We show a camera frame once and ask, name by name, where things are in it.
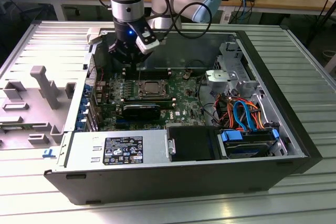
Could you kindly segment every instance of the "sticker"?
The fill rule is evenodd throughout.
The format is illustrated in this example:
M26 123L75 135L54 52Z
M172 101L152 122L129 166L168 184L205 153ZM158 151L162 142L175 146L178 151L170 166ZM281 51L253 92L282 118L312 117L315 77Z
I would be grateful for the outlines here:
M106 138L103 163L105 165L143 163L142 137L131 136Z

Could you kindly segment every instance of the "cpu socket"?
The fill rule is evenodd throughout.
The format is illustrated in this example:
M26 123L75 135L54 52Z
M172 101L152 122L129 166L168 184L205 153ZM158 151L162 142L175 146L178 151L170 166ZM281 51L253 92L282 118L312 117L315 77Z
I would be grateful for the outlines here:
M145 98L169 98L167 94L168 83L166 81L140 81L139 82L139 97Z

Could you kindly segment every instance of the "motherboard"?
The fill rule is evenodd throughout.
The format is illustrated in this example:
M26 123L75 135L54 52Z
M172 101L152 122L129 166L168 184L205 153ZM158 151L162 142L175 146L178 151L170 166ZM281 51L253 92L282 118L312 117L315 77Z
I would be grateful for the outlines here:
M109 80L97 83L97 104L102 117L100 131L205 125L196 95L197 76L186 78L184 70L177 70L171 71L166 80L140 78L128 80L124 74L115 73ZM128 111L137 117L129 117Z

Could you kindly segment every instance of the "aluminum extrusion table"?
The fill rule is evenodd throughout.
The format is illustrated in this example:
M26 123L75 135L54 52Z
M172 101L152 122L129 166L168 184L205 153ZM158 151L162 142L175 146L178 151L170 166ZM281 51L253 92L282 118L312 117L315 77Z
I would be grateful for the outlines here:
M185 24L192 29L195 25ZM21 74L35 57L76 79L89 50L90 27L104 22L42 22L31 25L0 70L5 80ZM213 25L244 30L324 157L305 174L285 178L268 192L76 206L44 177L43 149L0 151L0 223L333 223L336 218L336 83L288 30L279 26ZM72 62L71 69L62 65Z

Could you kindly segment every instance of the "white cable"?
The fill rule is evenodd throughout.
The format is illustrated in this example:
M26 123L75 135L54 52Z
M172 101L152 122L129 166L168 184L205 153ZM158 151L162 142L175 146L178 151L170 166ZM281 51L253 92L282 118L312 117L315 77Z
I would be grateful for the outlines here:
M322 54L323 54L323 56L325 56L327 58L332 58L336 54L336 51L325 50L325 51L322 52Z

